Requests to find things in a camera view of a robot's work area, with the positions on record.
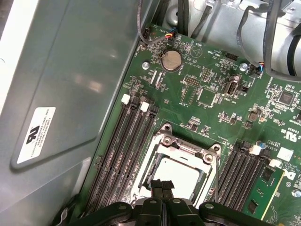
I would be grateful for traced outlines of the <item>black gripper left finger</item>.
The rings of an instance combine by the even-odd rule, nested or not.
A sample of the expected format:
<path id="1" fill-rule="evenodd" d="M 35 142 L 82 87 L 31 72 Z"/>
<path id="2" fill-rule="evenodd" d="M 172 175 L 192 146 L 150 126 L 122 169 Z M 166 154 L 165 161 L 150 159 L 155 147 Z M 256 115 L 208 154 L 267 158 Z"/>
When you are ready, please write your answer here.
<path id="1" fill-rule="evenodd" d="M 141 199 L 132 207 L 126 202 L 115 202 L 101 208 L 70 226 L 159 226 L 162 220 L 163 201 L 156 194 L 162 188 L 159 179 L 151 181 L 152 197 Z"/>

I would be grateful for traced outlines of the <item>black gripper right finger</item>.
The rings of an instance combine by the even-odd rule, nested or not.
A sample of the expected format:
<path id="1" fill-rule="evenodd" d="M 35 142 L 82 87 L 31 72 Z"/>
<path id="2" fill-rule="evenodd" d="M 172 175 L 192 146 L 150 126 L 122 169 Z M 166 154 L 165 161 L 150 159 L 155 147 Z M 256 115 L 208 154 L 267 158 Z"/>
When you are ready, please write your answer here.
<path id="1" fill-rule="evenodd" d="M 167 213 L 172 226 L 266 226 L 267 223 L 216 202 L 204 202 L 198 208 L 182 198 L 174 198 L 172 181 L 163 181 Z"/>

